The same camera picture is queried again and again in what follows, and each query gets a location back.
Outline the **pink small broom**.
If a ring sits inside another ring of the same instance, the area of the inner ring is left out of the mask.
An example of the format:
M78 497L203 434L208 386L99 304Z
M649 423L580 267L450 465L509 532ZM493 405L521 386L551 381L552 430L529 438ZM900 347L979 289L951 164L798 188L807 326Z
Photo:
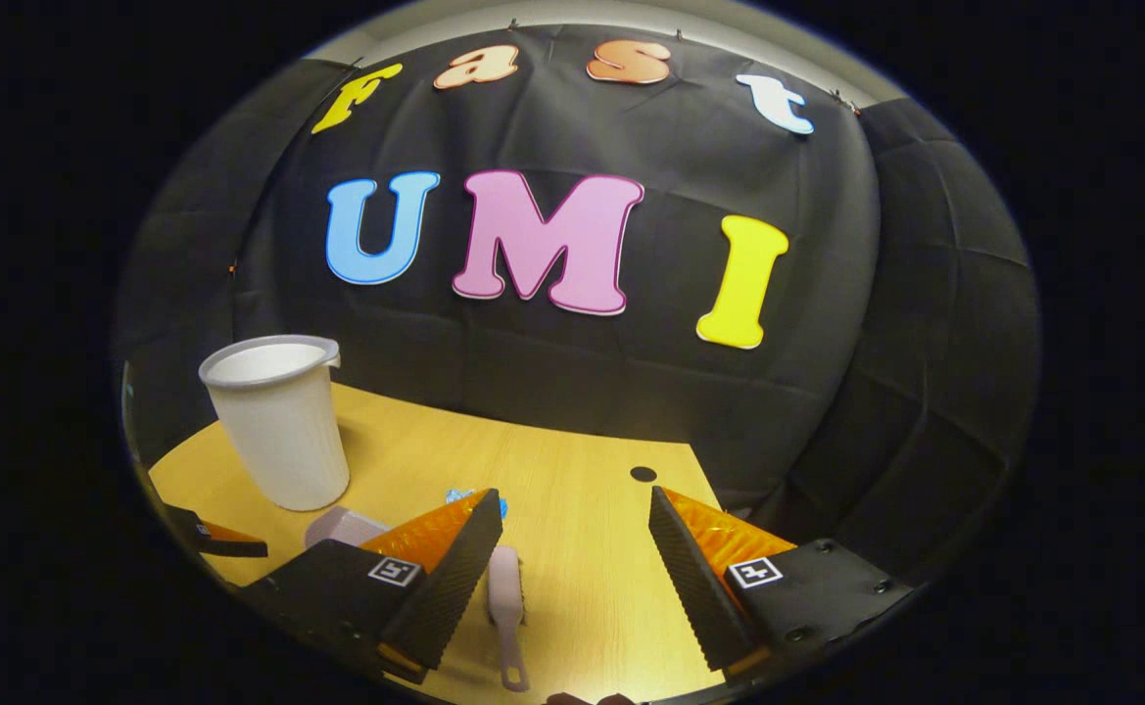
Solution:
M497 545L487 571L487 608L498 637L502 686L512 692L529 688L519 629L524 621L521 559L508 545Z

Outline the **wooden desktop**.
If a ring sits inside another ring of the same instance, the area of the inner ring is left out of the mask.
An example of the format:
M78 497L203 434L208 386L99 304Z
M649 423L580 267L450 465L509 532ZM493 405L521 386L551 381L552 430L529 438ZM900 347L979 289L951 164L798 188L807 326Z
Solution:
M498 635L479 585L439 670L403 694L459 705L542 705L622 694L658 702L720 686L706 668L647 521L652 483L714 505L692 447L505 423L333 385L350 468L339 504L398 526L449 491L495 488L508 505L502 544L518 550L519 629L529 690L502 686Z

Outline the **pink dustpan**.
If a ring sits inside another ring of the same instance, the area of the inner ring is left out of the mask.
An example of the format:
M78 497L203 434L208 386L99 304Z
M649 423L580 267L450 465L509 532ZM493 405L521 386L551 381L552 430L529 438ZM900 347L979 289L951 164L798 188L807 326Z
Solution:
M365 544L390 531L390 526L368 518L341 505L335 505L313 518L305 532L305 548L310 549L319 541L334 540L349 545Z

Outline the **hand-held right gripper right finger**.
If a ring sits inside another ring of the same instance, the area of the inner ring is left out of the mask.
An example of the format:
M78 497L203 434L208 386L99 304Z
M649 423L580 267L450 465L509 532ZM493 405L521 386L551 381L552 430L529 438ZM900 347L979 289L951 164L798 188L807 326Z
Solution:
M648 529L703 660L724 678L811 668L913 597L840 542L780 539L670 488L652 488Z

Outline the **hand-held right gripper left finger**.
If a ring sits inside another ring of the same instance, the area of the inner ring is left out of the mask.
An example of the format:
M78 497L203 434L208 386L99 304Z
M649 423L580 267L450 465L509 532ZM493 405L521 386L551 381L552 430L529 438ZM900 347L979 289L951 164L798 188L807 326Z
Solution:
M319 541L240 587L240 601L368 678L427 678L502 538L498 499L488 488L431 512L445 539L381 550Z

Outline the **light blue paper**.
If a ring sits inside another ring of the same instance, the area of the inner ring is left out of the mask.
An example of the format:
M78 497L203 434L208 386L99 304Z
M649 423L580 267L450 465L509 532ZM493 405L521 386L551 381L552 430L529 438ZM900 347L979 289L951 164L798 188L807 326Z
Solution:
M452 488L451 490L447 491L447 496L444 496L444 504L455 504L456 501L460 501L467 496L473 496L474 493L477 493L477 491L456 490L455 488ZM502 498L498 499L498 504L500 504L502 518L506 518L506 514L508 514L508 504L506 504L506 499L503 498L502 496Z

